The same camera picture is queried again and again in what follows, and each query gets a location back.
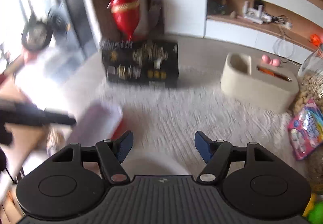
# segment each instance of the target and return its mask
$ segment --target beige organizer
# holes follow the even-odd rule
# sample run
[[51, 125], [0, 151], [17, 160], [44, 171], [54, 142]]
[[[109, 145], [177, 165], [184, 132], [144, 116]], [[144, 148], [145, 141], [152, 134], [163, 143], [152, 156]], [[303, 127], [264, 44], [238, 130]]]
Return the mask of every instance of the beige organizer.
[[225, 61], [221, 89], [238, 100], [282, 113], [298, 93], [298, 83], [288, 69], [274, 67], [249, 55], [230, 53]]

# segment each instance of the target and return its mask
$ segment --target green object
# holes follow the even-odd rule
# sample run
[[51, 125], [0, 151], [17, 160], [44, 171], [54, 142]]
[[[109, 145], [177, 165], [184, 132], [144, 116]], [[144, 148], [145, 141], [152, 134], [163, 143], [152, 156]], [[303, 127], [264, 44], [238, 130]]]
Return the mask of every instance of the green object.
[[308, 219], [311, 224], [323, 224], [323, 201], [316, 204], [309, 213]]

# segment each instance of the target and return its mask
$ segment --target textured white fabric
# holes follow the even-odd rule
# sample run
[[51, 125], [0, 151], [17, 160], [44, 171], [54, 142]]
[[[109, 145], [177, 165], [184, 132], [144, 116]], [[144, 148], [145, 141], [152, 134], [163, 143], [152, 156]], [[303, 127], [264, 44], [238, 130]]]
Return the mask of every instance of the textured white fabric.
[[[195, 132], [234, 146], [256, 141], [304, 174], [295, 161], [287, 134], [288, 113], [275, 114], [225, 96], [219, 72], [181, 68], [177, 89], [154, 89], [102, 82], [99, 98], [123, 108], [123, 125], [134, 133], [135, 150], [162, 152], [193, 176], [205, 166], [194, 146]], [[232, 163], [230, 172], [243, 167]]]

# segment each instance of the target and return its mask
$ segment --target red balloon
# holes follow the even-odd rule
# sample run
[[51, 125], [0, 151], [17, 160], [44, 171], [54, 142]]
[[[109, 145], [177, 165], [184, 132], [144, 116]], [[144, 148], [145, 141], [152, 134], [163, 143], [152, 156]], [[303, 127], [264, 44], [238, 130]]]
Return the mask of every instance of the red balloon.
[[139, 0], [111, 0], [110, 7], [117, 27], [131, 40], [140, 20]]

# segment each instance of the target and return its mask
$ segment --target floor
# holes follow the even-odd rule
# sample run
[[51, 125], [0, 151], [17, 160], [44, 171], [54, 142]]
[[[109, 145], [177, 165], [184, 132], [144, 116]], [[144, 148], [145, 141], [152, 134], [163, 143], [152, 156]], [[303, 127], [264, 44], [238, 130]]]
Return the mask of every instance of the floor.
[[[179, 43], [180, 68], [191, 66], [206, 71], [222, 71], [229, 52], [239, 52], [259, 58], [264, 54], [263, 51], [253, 48], [210, 39], [173, 35], [166, 36], [166, 39]], [[299, 66], [292, 62], [283, 63], [282, 66], [290, 69], [294, 74], [297, 74], [299, 69]], [[23, 76], [18, 75], [16, 83], [39, 108], [67, 111], [79, 119], [86, 107], [95, 99], [96, 88], [104, 78], [101, 55], [98, 52], [62, 84], [45, 78], [41, 72], [33, 68]], [[65, 127], [63, 130], [68, 135], [70, 130]], [[29, 170], [25, 168], [24, 170], [29, 172], [40, 163], [37, 156], [34, 159], [30, 158], [27, 163]]]

